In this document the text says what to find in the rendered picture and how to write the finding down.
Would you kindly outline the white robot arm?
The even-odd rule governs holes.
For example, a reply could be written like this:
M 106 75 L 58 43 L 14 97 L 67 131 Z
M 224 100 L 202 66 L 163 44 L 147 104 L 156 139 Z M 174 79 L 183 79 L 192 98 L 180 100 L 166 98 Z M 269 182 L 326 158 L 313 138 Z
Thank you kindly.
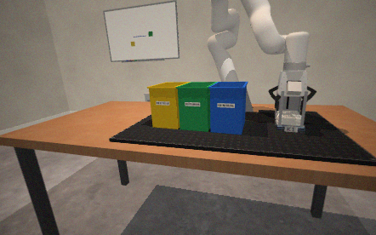
M 308 32 L 279 35 L 271 18 L 268 0 L 241 0 L 254 36 L 266 54 L 283 54 L 283 70 L 304 70 L 309 44 Z M 239 82 L 230 54 L 226 49 L 236 45 L 240 18 L 235 9 L 228 9 L 228 0 L 211 0 L 211 30 L 220 32 L 208 39 L 221 82 Z M 287 95 L 300 95 L 301 81 L 287 81 Z

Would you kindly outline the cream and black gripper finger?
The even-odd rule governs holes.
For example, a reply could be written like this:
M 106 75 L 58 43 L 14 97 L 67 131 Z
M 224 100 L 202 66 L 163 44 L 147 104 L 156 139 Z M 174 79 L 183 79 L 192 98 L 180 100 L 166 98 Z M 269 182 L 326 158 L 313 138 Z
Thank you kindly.
M 310 91 L 310 94 L 307 96 L 307 101 L 310 100 L 313 95 L 316 93 L 316 90 L 310 88 L 309 86 L 307 86 L 307 90 Z M 303 108 L 303 101 L 304 101 L 304 96 L 301 97 L 303 100 L 301 101 L 301 107 L 300 107 L 300 110 L 302 111 L 302 108 Z
M 278 85 L 276 87 L 270 89 L 269 93 L 270 93 L 271 97 L 275 100 L 275 108 L 278 111 L 278 109 L 279 109 L 279 99 L 281 98 L 281 96 L 280 95 L 274 96 L 274 94 L 273 94 L 273 91 L 275 91 L 277 89 L 278 89 Z

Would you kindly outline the green bin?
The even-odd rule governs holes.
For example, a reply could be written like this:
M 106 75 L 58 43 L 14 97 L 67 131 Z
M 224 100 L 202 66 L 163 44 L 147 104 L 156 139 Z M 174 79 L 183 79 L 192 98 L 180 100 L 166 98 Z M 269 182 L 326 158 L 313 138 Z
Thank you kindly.
M 190 82 L 176 87 L 179 100 L 179 127 L 183 130 L 210 130 L 210 89 L 217 82 Z

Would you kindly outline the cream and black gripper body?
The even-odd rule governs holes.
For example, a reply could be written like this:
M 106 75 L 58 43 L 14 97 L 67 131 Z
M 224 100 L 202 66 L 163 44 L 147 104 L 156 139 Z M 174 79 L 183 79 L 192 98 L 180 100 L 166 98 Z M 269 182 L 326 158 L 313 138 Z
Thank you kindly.
M 300 95 L 287 95 L 287 80 L 301 81 L 302 92 Z M 281 92 L 284 91 L 284 96 L 302 97 L 307 91 L 307 71 L 304 70 L 283 70 L 280 72 L 278 80 L 278 95 L 281 96 Z

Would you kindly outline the yellow bin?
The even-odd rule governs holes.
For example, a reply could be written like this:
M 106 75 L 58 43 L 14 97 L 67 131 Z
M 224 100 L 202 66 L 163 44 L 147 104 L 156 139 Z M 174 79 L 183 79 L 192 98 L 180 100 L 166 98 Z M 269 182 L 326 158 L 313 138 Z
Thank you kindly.
M 179 128 L 179 100 L 176 87 L 190 82 L 166 82 L 147 87 L 150 93 L 153 128 Z

